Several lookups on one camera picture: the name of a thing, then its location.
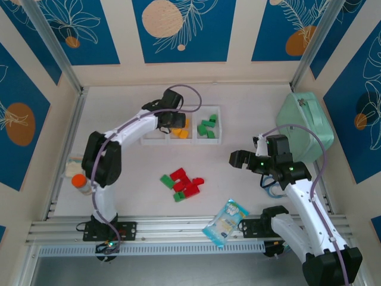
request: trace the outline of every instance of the blue snack bag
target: blue snack bag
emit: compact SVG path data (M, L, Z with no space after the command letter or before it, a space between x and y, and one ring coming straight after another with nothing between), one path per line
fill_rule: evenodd
M247 215L249 215L247 210L230 199L202 232L216 246L222 248L239 222Z

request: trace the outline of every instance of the blue cable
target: blue cable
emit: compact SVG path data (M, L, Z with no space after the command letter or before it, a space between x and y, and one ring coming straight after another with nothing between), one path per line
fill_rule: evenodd
M266 186L266 184L265 184L266 180L268 180L268 179L272 179L272 178L273 178L272 176L266 176L266 177L264 177L264 178L263 178L263 185ZM269 196L270 198L283 198L283 197L286 196L286 195L273 195L273 194L271 193L270 189L271 189L272 187L274 187L274 186L279 186L279 184L276 183L276 184L274 184L274 185L268 186L267 188L263 188L263 186L261 186L261 188L264 189L264 190L266 191L266 193L268 194L268 196Z

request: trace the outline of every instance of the mint green container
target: mint green container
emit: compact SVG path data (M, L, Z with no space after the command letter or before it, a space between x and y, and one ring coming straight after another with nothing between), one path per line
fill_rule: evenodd
M309 128L319 137L325 149L333 143L332 128L313 92L291 93L287 96L276 117L276 124L290 123ZM307 131L293 127L279 131L288 137L294 161L312 163L323 154L316 139Z

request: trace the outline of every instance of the white table surface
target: white table surface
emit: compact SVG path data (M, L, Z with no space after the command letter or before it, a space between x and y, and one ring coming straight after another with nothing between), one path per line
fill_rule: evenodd
M205 216L215 215L229 198L251 214L270 206L284 205L296 213L288 198L273 199L260 188L260 175L233 168L231 152L255 151L252 137L275 127L275 118L290 93L289 85L197 84L203 104L221 107L221 145L142 146L135 142L122 155L122 173L116 182L115 203L120 216ZM90 133L105 132L133 117L145 103L161 98L167 85L91 87L85 102L72 154L83 154ZM176 88L185 104L197 104L186 88ZM173 190L160 182L163 174L184 168L192 179L205 183L200 194L175 203ZM309 165L313 178L313 165ZM64 179L55 216L89 216L91 196L78 192Z

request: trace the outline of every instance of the orange bottle cap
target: orange bottle cap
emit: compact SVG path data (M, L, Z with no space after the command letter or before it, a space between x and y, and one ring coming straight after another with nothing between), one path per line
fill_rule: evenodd
M88 182L88 180L86 179L86 177L82 174L76 174L72 179L71 179L71 183L73 184L73 186L75 186L76 188L82 188L83 186L86 185L86 183Z

